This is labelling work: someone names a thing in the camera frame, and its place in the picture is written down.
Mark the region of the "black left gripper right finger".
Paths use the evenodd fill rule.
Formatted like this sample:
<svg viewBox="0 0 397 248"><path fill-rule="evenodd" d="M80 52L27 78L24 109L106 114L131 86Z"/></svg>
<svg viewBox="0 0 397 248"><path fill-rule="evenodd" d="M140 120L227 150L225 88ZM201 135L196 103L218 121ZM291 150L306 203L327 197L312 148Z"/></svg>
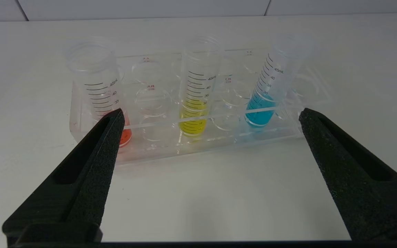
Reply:
<svg viewBox="0 0 397 248"><path fill-rule="evenodd" d="M320 112L299 122L351 239L397 240L397 172Z"/></svg>

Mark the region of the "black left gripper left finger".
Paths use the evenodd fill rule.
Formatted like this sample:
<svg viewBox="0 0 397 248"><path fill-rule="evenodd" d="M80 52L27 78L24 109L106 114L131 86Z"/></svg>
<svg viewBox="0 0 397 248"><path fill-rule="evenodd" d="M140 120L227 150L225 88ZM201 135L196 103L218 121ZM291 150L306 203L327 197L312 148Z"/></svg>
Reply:
<svg viewBox="0 0 397 248"><path fill-rule="evenodd" d="M8 246L90 246L100 224L125 124L106 114L3 223Z"/></svg>

